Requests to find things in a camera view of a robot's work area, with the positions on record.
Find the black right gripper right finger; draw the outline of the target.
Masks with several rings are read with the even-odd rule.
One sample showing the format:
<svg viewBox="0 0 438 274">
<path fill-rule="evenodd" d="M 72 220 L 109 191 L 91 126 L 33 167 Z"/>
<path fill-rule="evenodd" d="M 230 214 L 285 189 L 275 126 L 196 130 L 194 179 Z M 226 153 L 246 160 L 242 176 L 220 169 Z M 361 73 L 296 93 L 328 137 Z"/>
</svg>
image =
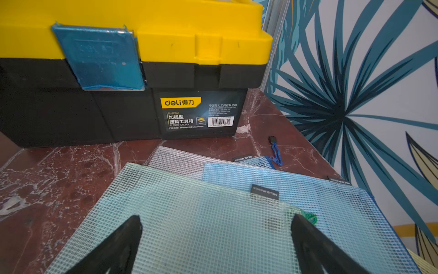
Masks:
<svg viewBox="0 0 438 274">
<path fill-rule="evenodd" d="M 302 215 L 294 216 L 291 235 L 303 274 L 368 273 Z"/>
</svg>

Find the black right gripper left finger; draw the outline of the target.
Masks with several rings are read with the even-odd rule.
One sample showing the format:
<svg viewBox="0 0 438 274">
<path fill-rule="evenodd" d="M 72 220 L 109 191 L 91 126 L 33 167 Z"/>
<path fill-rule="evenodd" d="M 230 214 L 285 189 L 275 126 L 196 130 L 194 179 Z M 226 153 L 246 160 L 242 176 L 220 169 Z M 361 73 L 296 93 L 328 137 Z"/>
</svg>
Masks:
<svg viewBox="0 0 438 274">
<path fill-rule="evenodd" d="M 67 273 L 130 274 L 142 233 L 140 216 L 132 215 Z"/>
</svg>

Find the light blue mesh document bag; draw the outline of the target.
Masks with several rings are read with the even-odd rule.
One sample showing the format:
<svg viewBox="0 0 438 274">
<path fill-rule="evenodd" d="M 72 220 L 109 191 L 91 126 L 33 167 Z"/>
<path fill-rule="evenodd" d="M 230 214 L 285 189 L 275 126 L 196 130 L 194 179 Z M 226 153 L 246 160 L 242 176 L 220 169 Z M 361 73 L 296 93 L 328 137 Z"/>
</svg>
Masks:
<svg viewBox="0 0 438 274">
<path fill-rule="evenodd" d="M 316 227 L 372 274 L 418 274 L 419 267 L 367 191 L 273 169 L 206 163 L 202 180 L 249 192 L 275 190 L 282 202 L 316 214 Z"/>
</svg>

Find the green-edged mesh document bag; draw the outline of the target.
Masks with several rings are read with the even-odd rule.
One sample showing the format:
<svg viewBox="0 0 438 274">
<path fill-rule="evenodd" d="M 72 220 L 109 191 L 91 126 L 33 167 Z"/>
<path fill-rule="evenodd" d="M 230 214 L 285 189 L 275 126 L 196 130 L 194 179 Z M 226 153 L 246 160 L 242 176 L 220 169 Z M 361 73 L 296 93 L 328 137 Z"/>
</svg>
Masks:
<svg viewBox="0 0 438 274">
<path fill-rule="evenodd" d="M 292 274 L 291 224 L 317 216 L 278 200 L 126 164 L 47 269 L 63 274 L 129 217 L 143 226 L 136 274 Z"/>
</svg>

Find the white blue-edged mesh document bag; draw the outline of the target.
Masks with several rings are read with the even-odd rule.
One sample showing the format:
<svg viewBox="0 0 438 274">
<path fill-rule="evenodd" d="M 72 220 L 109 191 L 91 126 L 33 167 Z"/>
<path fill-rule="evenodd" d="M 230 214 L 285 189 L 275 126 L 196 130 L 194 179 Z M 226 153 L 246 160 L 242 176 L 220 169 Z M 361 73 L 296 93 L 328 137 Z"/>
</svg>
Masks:
<svg viewBox="0 0 438 274">
<path fill-rule="evenodd" d="M 163 146 L 159 146 L 155 150 L 148 162 L 148 167 L 187 178 L 202 180 L 206 163 L 232 164 L 274 169 L 271 161 L 266 156 L 250 158 L 240 162 L 230 162 Z"/>
</svg>

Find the yellow mesh document bag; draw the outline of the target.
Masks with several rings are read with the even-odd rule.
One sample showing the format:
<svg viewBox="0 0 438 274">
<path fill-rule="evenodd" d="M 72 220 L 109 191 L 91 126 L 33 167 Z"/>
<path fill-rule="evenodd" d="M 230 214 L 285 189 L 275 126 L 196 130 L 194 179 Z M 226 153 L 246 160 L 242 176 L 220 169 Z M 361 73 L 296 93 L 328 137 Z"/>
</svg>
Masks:
<svg viewBox="0 0 438 274">
<path fill-rule="evenodd" d="M 416 265 L 419 267 L 422 274 L 438 274 L 438 269 L 432 264 L 408 249 L 410 256 L 413 258 Z"/>
</svg>

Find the yellow black toolbox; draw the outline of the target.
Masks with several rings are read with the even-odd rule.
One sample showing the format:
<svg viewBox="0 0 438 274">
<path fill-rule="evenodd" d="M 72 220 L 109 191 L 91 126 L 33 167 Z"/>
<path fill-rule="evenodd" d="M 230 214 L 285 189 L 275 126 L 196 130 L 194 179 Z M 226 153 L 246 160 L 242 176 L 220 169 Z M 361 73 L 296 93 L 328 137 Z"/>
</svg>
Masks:
<svg viewBox="0 0 438 274">
<path fill-rule="evenodd" d="M 254 1 L 2 1 L 1 132 L 22 148 L 231 137 L 273 39 Z"/>
</svg>

